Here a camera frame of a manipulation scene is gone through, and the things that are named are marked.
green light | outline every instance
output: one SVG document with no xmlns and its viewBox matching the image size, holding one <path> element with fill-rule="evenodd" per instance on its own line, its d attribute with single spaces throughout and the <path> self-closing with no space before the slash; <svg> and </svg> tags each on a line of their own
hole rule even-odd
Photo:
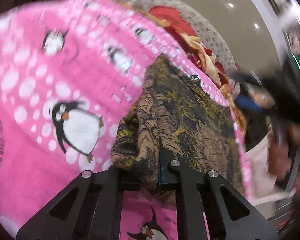
<svg viewBox="0 0 300 240">
<path fill-rule="evenodd" d="M 292 56 L 293 56 L 294 60 L 296 61 L 297 65 L 298 65 L 298 67 L 299 67 L 299 69 L 300 69 L 299 62 L 297 61 L 297 59 L 296 59 L 295 55 L 293 55 L 293 54 L 292 54 Z"/>
</svg>

person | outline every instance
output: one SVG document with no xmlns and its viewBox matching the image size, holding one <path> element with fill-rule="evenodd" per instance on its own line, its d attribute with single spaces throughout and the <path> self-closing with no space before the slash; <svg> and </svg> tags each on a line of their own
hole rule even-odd
<svg viewBox="0 0 300 240">
<path fill-rule="evenodd" d="M 291 124 L 289 126 L 289 135 L 293 142 L 300 145 L 300 125 Z M 279 145 L 273 133 L 269 134 L 268 141 L 268 171 L 270 174 L 277 176 L 278 179 L 283 180 L 291 166 L 291 160 L 288 157 L 288 145 Z M 296 196 L 300 197 L 300 167 L 294 182 L 294 187 L 297 190 Z"/>
</svg>

metal screw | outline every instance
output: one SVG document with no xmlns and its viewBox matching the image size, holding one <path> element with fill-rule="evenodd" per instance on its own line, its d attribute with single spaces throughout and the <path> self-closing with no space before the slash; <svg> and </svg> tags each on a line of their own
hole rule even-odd
<svg viewBox="0 0 300 240">
<path fill-rule="evenodd" d="M 84 178 L 89 178 L 92 175 L 91 171 L 84 171 L 83 173 L 81 173 L 81 176 Z"/>
<path fill-rule="evenodd" d="M 214 170 L 208 172 L 209 176 L 212 178 L 218 177 L 218 173 Z"/>
<path fill-rule="evenodd" d="M 178 167 L 180 165 L 180 161 L 178 160 L 173 160 L 170 162 L 170 164 L 173 166 L 173 167 Z"/>
</svg>

orange beak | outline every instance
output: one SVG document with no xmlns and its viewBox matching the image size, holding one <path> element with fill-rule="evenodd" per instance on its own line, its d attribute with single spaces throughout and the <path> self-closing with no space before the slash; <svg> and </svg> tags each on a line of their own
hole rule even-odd
<svg viewBox="0 0 300 240">
<path fill-rule="evenodd" d="M 150 237 L 152 239 L 152 231 L 148 228 L 147 231 L 146 231 L 146 236 Z"/>
<path fill-rule="evenodd" d="M 64 112 L 63 115 L 61 116 L 61 120 L 68 120 L 68 119 L 69 119 L 68 112 Z"/>
</svg>

pink penguin blanket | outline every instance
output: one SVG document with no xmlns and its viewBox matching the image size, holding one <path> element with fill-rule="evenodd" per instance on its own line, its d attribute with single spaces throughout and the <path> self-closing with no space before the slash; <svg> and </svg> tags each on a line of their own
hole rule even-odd
<svg viewBox="0 0 300 240">
<path fill-rule="evenodd" d="M 161 53 L 228 106 L 163 28 L 112 0 L 32 3 L 0 15 L 0 222 L 13 237 L 81 171 L 112 165 L 118 123 Z M 124 194 L 120 239 L 177 239 L 176 224 L 173 207 L 143 191 Z"/>
</svg>

